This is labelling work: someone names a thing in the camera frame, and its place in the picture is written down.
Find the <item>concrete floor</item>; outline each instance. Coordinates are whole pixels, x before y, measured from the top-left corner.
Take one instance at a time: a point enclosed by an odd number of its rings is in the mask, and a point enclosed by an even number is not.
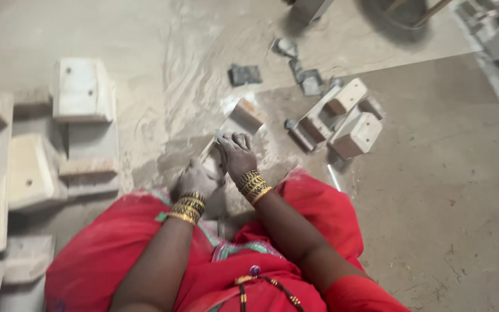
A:
[[[300,164],[332,185],[333,163],[354,199],[361,260],[386,290],[413,311],[499,311],[499,101],[486,66],[449,10],[413,36],[387,36],[364,10],[336,1],[302,29],[281,1],[0,0],[0,89],[48,83],[59,57],[101,57],[118,88],[122,192],[170,187],[227,108],[253,98],[267,113],[255,137],[265,176],[276,183]],[[296,37],[304,67],[358,74],[383,104],[369,154],[334,162],[287,136],[284,120],[318,98],[269,51],[280,36]],[[258,64],[264,83],[232,89],[232,62]],[[227,191],[232,213],[249,208]],[[12,215],[10,233],[55,234],[59,250],[112,201]]]

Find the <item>dust-covered hand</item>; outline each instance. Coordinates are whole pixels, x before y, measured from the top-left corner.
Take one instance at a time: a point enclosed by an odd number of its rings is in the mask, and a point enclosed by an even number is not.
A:
[[[241,176],[257,170],[257,158],[251,150],[250,136],[243,133],[225,134],[218,138],[218,143],[226,153],[226,169],[232,181],[236,182]]]
[[[182,195],[186,192],[199,192],[205,198],[209,198],[221,184],[221,177],[217,177],[205,169],[197,159],[192,158],[190,165],[180,177],[178,193]]]

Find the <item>red saree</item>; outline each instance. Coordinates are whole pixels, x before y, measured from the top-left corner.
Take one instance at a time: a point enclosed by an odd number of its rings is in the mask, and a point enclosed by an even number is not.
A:
[[[363,252],[363,241],[347,195],[299,168],[292,170],[276,191],[340,255],[363,270],[357,260]],[[164,202],[148,192],[122,196],[79,232],[47,270],[45,299],[49,311],[107,311],[115,289],[159,230],[163,212],[170,209]],[[195,228],[175,311],[207,311],[213,307],[214,311],[239,311],[239,289],[233,281],[247,275],[253,265],[260,267],[261,275],[284,285],[306,311],[408,311],[376,283],[359,276],[334,283],[325,294],[327,307],[315,288],[301,278],[299,269],[274,250],[274,244],[267,244],[272,242],[259,222],[246,224],[233,240],[236,245],[223,243]],[[295,311],[286,295],[266,281],[253,280],[245,286],[248,311]]]

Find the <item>woman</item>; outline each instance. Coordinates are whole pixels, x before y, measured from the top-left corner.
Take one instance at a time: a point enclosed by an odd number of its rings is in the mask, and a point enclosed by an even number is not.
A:
[[[232,242],[195,226],[220,183],[193,161],[172,208],[162,196],[125,195],[73,238],[46,273],[50,311],[408,311],[358,262],[347,195],[302,169],[271,190],[249,136],[218,141],[259,221]]]

